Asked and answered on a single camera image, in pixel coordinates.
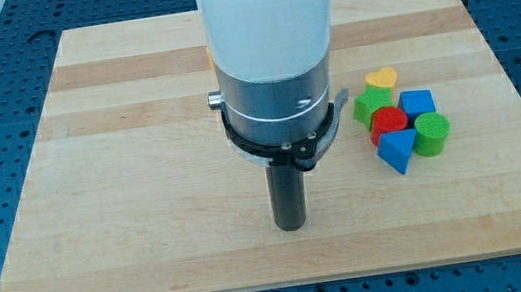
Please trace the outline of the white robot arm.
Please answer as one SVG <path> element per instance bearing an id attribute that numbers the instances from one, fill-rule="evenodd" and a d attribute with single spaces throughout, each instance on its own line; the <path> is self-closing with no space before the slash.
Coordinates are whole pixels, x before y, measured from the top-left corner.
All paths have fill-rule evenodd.
<path id="1" fill-rule="evenodd" d="M 229 140 L 269 167 L 309 171 L 337 135 L 330 0 L 196 0 Z"/>

